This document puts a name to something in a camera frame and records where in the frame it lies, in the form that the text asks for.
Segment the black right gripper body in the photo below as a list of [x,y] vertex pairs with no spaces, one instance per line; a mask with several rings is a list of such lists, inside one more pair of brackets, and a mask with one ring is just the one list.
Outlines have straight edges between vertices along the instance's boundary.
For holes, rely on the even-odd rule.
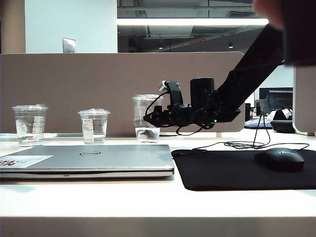
[[166,110],[162,110],[162,106],[160,106],[159,126],[157,127],[189,126],[191,111],[190,105],[175,105]]

